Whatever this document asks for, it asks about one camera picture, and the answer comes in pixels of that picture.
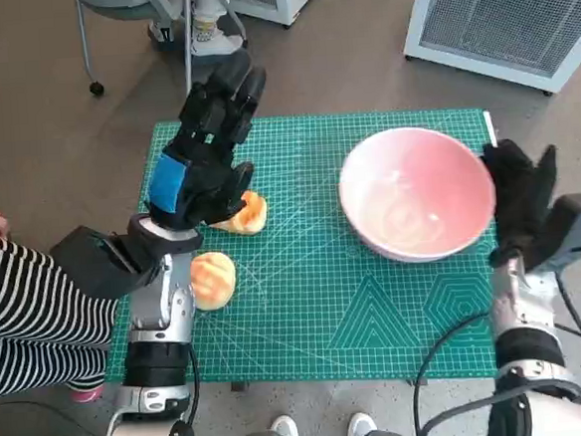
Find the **left robot hand blue tape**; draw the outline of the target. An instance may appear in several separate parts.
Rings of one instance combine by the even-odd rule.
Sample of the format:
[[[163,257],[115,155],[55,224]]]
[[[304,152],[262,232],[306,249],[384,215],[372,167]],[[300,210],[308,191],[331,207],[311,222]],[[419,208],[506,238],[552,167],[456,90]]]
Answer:
[[[206,82],[192,85],[178,133],[162,150],[148,186],[154,223],[184,231],[227,221],[242,210],[255,169],[249,161],[235,166],[234,150],[251,131],[266,79],[266,70],[238,51]]]

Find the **right robot hand black glove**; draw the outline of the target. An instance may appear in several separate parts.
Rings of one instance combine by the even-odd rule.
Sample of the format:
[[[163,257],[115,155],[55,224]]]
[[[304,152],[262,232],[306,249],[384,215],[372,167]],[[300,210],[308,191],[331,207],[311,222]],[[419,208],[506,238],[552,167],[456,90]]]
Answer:
[[[511,139],[484,146],[481,160],[495,190],[496,248],[488,257],[493,268],[524,254],[539,238],[557,178],[556,152],[548,145],[535,162]]]

